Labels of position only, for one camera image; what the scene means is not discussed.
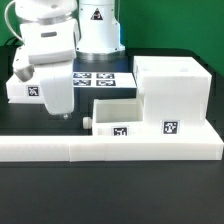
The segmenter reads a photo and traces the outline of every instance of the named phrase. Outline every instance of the white box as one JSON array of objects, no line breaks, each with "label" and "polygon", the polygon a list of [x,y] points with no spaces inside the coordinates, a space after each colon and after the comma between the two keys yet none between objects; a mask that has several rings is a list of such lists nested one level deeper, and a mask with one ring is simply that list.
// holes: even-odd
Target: white box
[{"label": "white box", "polygon": [[136,99],[94,100],[93,136],[141,135],[142,108]]},{"label": "white box", "polygon": [[161,129],[164,121],[204,125],[211,74],[193,58],[135,56],[133,69],[150,127]]}]

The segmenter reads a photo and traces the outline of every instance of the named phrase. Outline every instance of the white robot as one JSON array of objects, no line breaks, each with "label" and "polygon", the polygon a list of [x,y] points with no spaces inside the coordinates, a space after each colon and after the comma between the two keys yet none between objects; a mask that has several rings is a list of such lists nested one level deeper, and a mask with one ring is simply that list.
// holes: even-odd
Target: white robot
[{"label": "white robot", "polygon": [[[8,20],[13,4],[22,20],[22,37]],[[124,52],[114,0],[80,1],[80,42],[78,23],[71,16],[76,8],[75,0],[14,0],[8,4],[6,24],[23,42],[13,63],[16,76],[7,83],[9,103],[44,103],[50,114],[67,118],[74,110],[76,50],[81,58],[91,60],[113,58]]]},{"label": "white robot", "polygon": [[[8,21],[8,9],[12,4],[15,4],[16,14],[23,21],[20,25],[22,38],[15,34]],[[16,103],[30,103],[30,98],[39,97],[52,115],[67,115],[73,111],[73,59],[79,31],[71,13],[76,8],[74,0],[15,0],[6,8],[6,23],[23,42],[13,63],[14,73],[19,79],[17,86],[35,80],[27,89],[20,91],[17,88]],[[16,95],[8,86],[7,91],[8,96]]]}]

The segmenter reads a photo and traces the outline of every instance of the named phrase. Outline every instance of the black table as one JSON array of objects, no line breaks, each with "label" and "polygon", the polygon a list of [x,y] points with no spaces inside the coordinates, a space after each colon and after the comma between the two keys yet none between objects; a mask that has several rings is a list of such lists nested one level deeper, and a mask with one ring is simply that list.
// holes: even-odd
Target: black table
[{"label": "black table", "polygon": [[[223,82],[210,66],[190,51],[128,49],[127,71],[132,55],[193,56],[210,70],[208,119],[223,136],[223,95],[217,94]],[[81,71],[83,62],[77,63]],[[83,66],[92,69],[92,65]],[[89,134],[80,133],[78,125],[75,130],[69,123],[61,126],[60,119],[49,117],[39,105],[21,109],[25,115],[14,111],[7,103],[3,81],[0,135]],[[34,118],[40,119],[39,126],[29,124]],[[48,125],[41,128],[46,121]],[[0,163],[0,223],[223,224],[224,162]]]}]

